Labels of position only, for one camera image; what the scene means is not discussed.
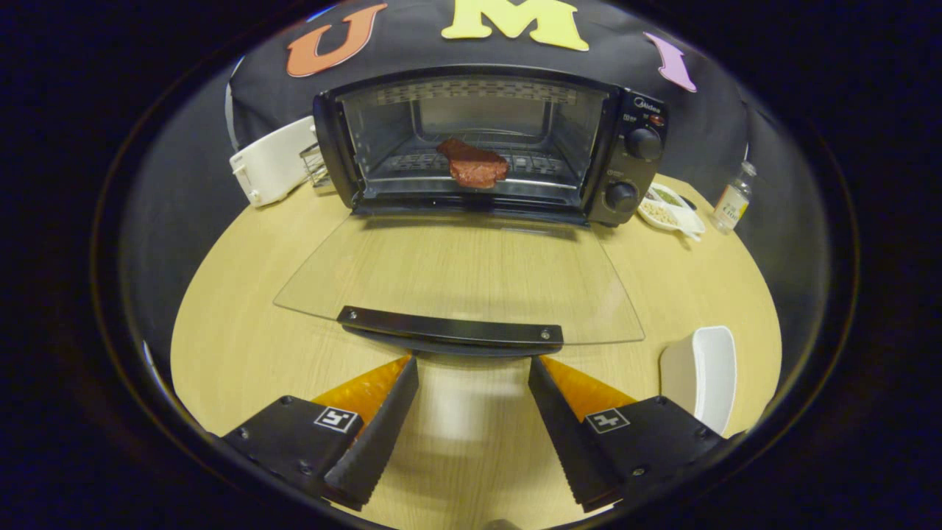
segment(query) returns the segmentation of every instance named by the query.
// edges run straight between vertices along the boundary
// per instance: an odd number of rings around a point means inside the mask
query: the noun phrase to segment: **meat slice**
[[[443,141],[436,150],[448,158],[448,170],[459,186],[486,190],[507,178],[507,160],[493,151],[454,138]]]

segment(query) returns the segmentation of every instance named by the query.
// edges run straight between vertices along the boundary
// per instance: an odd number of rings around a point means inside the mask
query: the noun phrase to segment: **white bowl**
[[[701,327],[660,356],[660,393],[719,434],[736,399],[736,343],[724,325]]]

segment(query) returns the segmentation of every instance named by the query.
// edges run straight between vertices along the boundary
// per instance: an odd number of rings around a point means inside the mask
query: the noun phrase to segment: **white container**
[[[658,194],[658,190],[669,195],[676,204],[665,201]],[[666,219],[653,215],[651,211],[662,212]],[[701,221],[697,212],[693,211],[693,208],[688,206],[687,202],[676,191],[657,182],[651,183],[648,192],[642,198],[641,205],[638,207],[638,213],[648,224],[661,230],[686,230],[691,234],[703,234],[707,231],[707,226]]]
[[[660,393],[720,435],[736,399],[736,343],[724,325],[701,327],[660,356]]]
[[[308,116],[267,134],[229,158],[249,203],[261,207],[284,199],[307,178],[300,152],[317,142]]]

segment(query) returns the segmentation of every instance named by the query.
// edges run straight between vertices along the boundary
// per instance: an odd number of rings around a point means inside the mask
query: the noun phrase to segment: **orange letter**
[[[326,33],[331,25],[319,27],[288,44],[288,49],[291,50],[288,54],[288,75],[293,77],[313,75],[356,55],[369,41],[369,36],[373,32],[373,19],[376,13],[383,9],[386,9],[386,4],[359,10],[345,18],[344,22],[349,23],[347,41],[327,55],[317,54],[317,44],[320,42],[320,36]]]

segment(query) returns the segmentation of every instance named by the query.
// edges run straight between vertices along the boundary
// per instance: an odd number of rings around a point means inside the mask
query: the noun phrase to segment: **letter m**
[[[573,13],[576,8],[559,0],[527,0],[519,6],[508,0],[455,0],[455,18],[442,30],[446,39],[483,39],[491,28],[481,23],[487,18],[504,35],[516,39],[534,20],[530,37],[536,42],[585,52],[589,44],[579,37]]]

